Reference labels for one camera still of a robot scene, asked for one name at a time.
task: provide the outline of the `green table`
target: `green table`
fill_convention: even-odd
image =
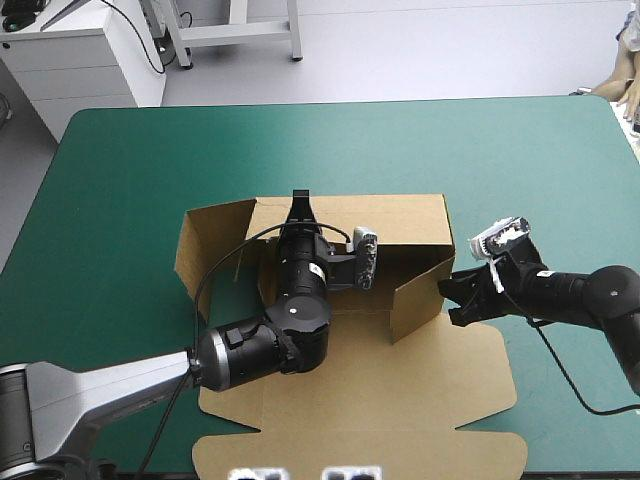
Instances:
[[[184,211],[293,188],[444,192],[457,269],[474,264],[466,239],[507,215],[529,219],[556,270],[640,267],[640,169],[596,98],[85,111],[0,276],[0,364],[87,369],[188,344],[190,303],[173,272]],[[252,308],[246,286],[248,277],[227,286],[219,319]],[[640,470],[635,413],[587,414],[524,320],[492,323],[519,401],[471,428],[522,435],[528,470]],[[548,335],[594,405],[634,400],[602,335],[565,326]],[[151,470],[190,471],[197,438],[237,431],[199,414],[196,398],[178,402]],[[108,427],[96,455],[133,470],[160,413]]]

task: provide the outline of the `white label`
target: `white label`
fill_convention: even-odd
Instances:
[[[327,280],[324,278],[324,272],[315,263],[309,264],[309,270],[311,271],[311,273],[315,273],[316,275],[318,275],[324,283],[327,283]]]

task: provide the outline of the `flattened cardboard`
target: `flattened cardboard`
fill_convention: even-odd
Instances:
[[[320,478],[330,465],[380,465],[389,480],[518,479],[526,463],[515,434],[455,428],[516,401],[500,333],[438,318],[392,345],[384,314],[339,315],[325,363],[313,372],[273,375],[260,386],[215,394],[204,411],[235,420],[262,390],[261,433],[207,437],[194,447],[200,478],[238,466],[286,467],[293,479]]]
[[[442,195],[312,197],[316,219],[379,235],[370,292],[332,293],[329,352],[316,370],[271,375],[216,394],[201,408],[260,433],[201,439],[193,456],[204,480],[237,467],[286,467],[320,478],[329,465],[380,465],[386,479],[516,479],[526,445],[514,434],[455,428],[516,401],[500,333],[452,326],[439,314],[437,282],[450,275],[454,247]],[[259,197],[187,213],[176,271],[193,295],[200,275],[243,239],[282,223],[290,197]],[[329,240],[340,236],[324,231]],[[259,265],[265,303],[273,296],[275,242],[233,260]],[[200,308],[207,315],[209,299]]]

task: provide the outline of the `cable wire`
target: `cable wire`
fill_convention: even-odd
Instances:
[[[280,223],[278,225],[273,225],[273,226],[271,226],[269,228],[265,228],[261,232],[258,232],[255,235],[253,235],[251,238],[246,239],[244,242],[242,242],[240,245],[238,245],[236,248],[234,248],[229,253],[227,253],[224,257],[222,257],[220,260],[218,260],[211,268],[209,268],[209,270],[207,270],[207,272],[200,279],[200,283],[198,284],[198,288],[196,289],[196,293],[193,296],[193,309],[194,309],[194,312],[193,312],[194,313],[194,321],[193,321],[193,356],[194,356],[194,358],[198,358],[198,339],[200,337],[200,314],[199,314],[199,311],[198,311],[198,307],[200,305],[200,296],[202,295],[204,287],[207,284],[207,282],[209,281],[209,279],[211,278],[211,276],[220,267],[220,265],[222,265],[224,262],[226,262],[229,258],[231,258],[236,253],[244,250],[244,248],[247,245],[249,245],[250,243],[258,240],[260,237],[262,237],[263,235],[266,235],[267,233],[273,232],[274,230],[278,230],[280,228],[284,228],[284,227],[287,227],[287,226],[289,226],[289,227],[292,227],[292,226],[301,226],[301,227],[303,227],[303,226],[314,226],[314,227],[326,228],[327,230],[332,230],[332,231],[334,231],[336,233],[339,233],[340,235],[342,235],[345,238],[347,243],[351,243],[351,238],[344,231],[342,231],[339,228],[334,227],[332,225],[327,225],[326,223],[318,223],[318,222],[285,222],[285,223]]]
[[[258,240],[260,237],[262,237],[263,235],[266,235],[267,233],[270,233],[274,230],[277,230],[279,228],[284,228],[286,226],[315,226],[315,227],[321,227],[321,228],[326,228],[328,230],[333,230],[334,232],[339,233],[340,235],[342,235],[345,240],[347,241],[347,243],[351,243],[351,238],[349,237],[349,235],[347,233],[345,233],[344,231],[340,230],[339,228],[336,228],[332,225],[327,225],[325,223],[318,223],[318,222],[288,222],[288,223],[281,223],[279,225],[273,225],[272,227],[266,228],[264,230],[262,230],[261,232],[258,232],[257,234],[253,235],[251,238],[248,238],[247,240],[245,240],[244,242],[242,242],[240,245],[238,245],[236,248],[234,248],[233,250],[231,250],[229,253],[227,253],[224,257],[222,257],[220,260],[218,260],[200,279],[200,283],[198,284],[198,289],[196,290],[196,294],[194,295],[194,299],[193,299],[193,304],[194,304],[194,309],[195,309],[195,319],[194,319],[194,335],[193,335],[193,358],[198,358],[198,338],[200,336],[200,319],[199,319],[199,313],[198,313],[198,304],[200,302],[200,296],[202,295],[202,291],[204,290],[204,286],[206,285],[207,281],[211,278],[211,275],[213,275],[213,273],[218,269],[218,267],[220,265],[222,265],[226,260],[228,260],[229,258],[231,258],[234,254],[242,251],[247,245],[249,245],[250,243]],[[160,419],[160,423],[158,424],[158,427],[156,429],[155,434],[153,435],[153,438],[151,439],[151,443],[149,444],[149,447],[147,449],[147,453],[145,454],[142,462],[140,463],[140,466],[138,467],[138,470],[136,472],[136,474],[133,477],[133,480],[141,480],[142,475],[144,475],[144,471],[146,470],[147,466],[149,465],[149,462],[151,461],[151,457],[153,456],[153,452],[156,449],[156,446],[158,445],[158,441],[160,440],[160,437],[162,435],[162,431],[164,430],[165,425],[167,424],[167,420],[169,419],[169,416],[171,415],[171,412],[173,411],[173,407],[175,406],[175,403],[178,399],[178,396],[180,395],[180,392],[184,389],[187,380],[189,379],[189,377],[192,375],[192,371],[191,369],[189,369],[180,379],[180,382],[178,383],[178,385],[176,386],[176,389],[173,391],[173,393],[171,394],[171,399],[169,400],[169,404],[167,405],[167,408],[164,411],[164,414],[162,415],[162,418]]]
[[[8,120],[11,120],[13,112],[11,111],[9,99],[2,93],[0,93],[0,103],[2,103],[2,108],[0,108],[0,128],[2,128]]]
[[[193,15],[191,14],[191,12],[189,11],[185,11],[182,12],[180,14],[180,18],[184,17],[185,15],[189,15],[189,25],[187,26],[187,28],[191,28],[191,25],[193,25]],[[178,54],[175,51],[175,45],[173,47],[173,56],[171,57],[171,60],[169,60],[167,63],[163,63],[162,66],[163,67],[168,67],[169,65],[171,65],[174,60],[176,59],[176,57],[178,56]]]
[[[564,365],[562,363],[562,360],[560,360],[560,357],[558,356],[558,354],[556,353],[555,349],[551,345],[551,342],[549,342],[549,339],[547,338],[547,336],[542,331],[542,327],[535,321],[535,319],[533,318],[532,315],[530,315],[526,310],[524,310],[520,305],[518,305],[513,298],[511,298],[511,295],[509,295],[506,290],[504,292],[502,292],[502,294],[527,319],[527,323],[532,328],[534,328],[536,330],[536,332],[538,332],[538,335],[540,335],[540,338],[542,339],[544,344],[547,346],[547,349],[549,350],[549,353],[553,357],[553,360],[556,362],[556,365],[560,369],[560,372],[562,372],[562,376],[564,376],[565,380],[567,381],[567,383],[571,387],[571,390],[573,390],[573,393],[575,394],[576,398],[578,399],[578,402],[580,402],[580,405],[582,405],[586,411],[588,411],[589,413],[591,413],[593,415],[598,415],[598,416],[601,416],[601,417],[607,417],[607,416],[611,416],[611,415],[618,415],[620,413],[630,412],[630,411],[633,411],[633,410],[640,410],[640,404],[626,405],[626,406],[619,407],[619,408],[614,408],[614,409],[611,409],[611,410],[596,410],[591,405],[589,405],[585,401],[585,399],[582,396],[582,394],[580,393],[580,391],[578,390],[578,387],[576,386],[575,382],[573,381],[573,379],[569,375],[569,372],[567,372],[567,369],[564,367]]]
[[[171,394],[171,399],[169,400],[167,408],[165,408],[164,413],[162,414],[160,423],[158,424],[158,427],[156,428],[156,432],[153,435],[153,438],[151,439],[151,443],[147,448],[147,453],[145,454],[144,459],[142,460],[142,463],[138,467],[138,471],[134,475],[133,480],[140,480],[142,478],[142,475],[144,475],[144,471],[146,470],[147,465],[149,465],[149,461],[151,460],[151,457],[153,456],[153,452],[156,449],[156,446],[158,445],[158,441],[160,440],[162,431],[164,430],[164,427],[167,424],[167,420],[169,420],[169,416],[171,415],[171,412],[173,411],[173,407],[175,406],[176,401],[178,400],[178,396],[180,395],[180,392],[184,389],[185,385],[187,384],[187,380],[189,379],[190,376],[191,376],[191,370],[187,370],[186,373],[180,378],[180,381],[178,382],[176,389]]]
[[[111,3],[111,2],[109,2],[107,0],[100,0],[100,1],[102,3],[104,3],[105,5],[113,8],[116,12],[118,12],[122,16],[122,18],[124,18],[127,21],[127,23],[129,25],[131,25],[131,28],[133,29],[133,31],[135,32],[136,36],[138,37],[138,40],[140,40],[140,45],[142,45],[142,50],[144,50],[144,54],[147,57],[147,61],[149,62],[149,65],[151,65],[151,68],[153,68],[153,70],[157,74],[164,75],[166,73],[166,71],[167,71],[167,69],[165,68],[165,65],[162,65],[162,70],[160,70],[153,64],[153,62],[151,61],[151,56],[149,55],[149,51],[147,50],[147,46],[144,44],[144,40],[142,40],[142,35],[140,35],[140,32],[138,31],[136,26],[133,24],[131,19],[127,16],[127,14],[124,13],[122,10],[120,10],[118,7],[116,7],[113,3]]]

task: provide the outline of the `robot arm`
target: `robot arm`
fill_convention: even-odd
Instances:
[[[264,314],[207,329],[198,356],[188,351],[76,373],[48,362],[0,369],[0,480],[89,478],[100,429],[178,388],[223,391],[275,372],[308,372],[324,360],[331,306],[327,292],[371,288],[374,232],[358,227],[344,254],[322,235],[309,192],[294,191],[276,247],[278,293]]]
[[[473,255],[487,264],[439,284],[441,294],[460,305],[449,311],[453,324],[527,313],[545,323],[601,330],[640,395],[640,276],[623,266],[590,275],[550,271],[529,234],[525,219],[508,218],[471,240]]]

